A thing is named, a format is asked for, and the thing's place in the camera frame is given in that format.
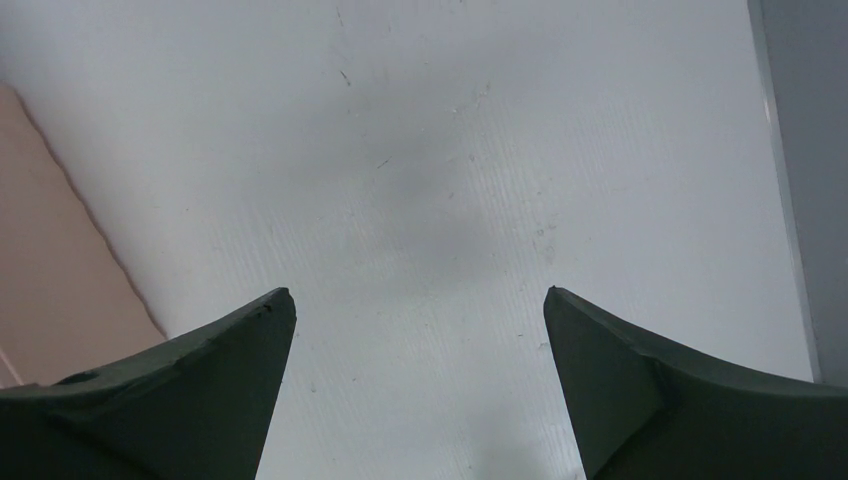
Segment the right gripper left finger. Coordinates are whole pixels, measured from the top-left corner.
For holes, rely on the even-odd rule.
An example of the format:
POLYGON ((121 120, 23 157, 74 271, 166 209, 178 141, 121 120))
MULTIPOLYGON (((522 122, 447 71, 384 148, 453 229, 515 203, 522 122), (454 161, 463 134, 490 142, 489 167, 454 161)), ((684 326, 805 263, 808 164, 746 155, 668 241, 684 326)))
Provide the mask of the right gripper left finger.
POLYGON ((1 393, 5 479, 252 479, 296 328, 275 289, 48 386, 1 393))

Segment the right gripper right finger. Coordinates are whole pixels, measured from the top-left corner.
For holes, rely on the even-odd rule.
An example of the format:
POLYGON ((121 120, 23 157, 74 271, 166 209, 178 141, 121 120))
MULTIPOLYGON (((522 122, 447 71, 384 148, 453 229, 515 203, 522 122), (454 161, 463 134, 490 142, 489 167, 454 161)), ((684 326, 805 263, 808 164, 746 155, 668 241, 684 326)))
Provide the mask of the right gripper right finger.
POLYGON ((543 307, 590 479, 843 479, 844 388, 760 372, 560 288, 543 307))

